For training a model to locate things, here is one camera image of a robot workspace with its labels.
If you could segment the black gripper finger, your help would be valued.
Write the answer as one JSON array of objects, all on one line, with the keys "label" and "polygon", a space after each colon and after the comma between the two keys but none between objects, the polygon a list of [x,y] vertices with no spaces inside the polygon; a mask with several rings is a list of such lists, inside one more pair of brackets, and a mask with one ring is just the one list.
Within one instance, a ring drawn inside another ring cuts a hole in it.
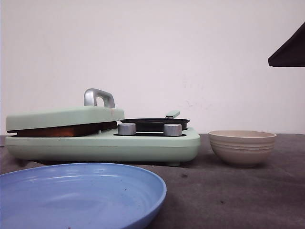
[{"label": "black gripper finger", "polygon": [[272,67],[305,66],[305,23],[268,58]]}]

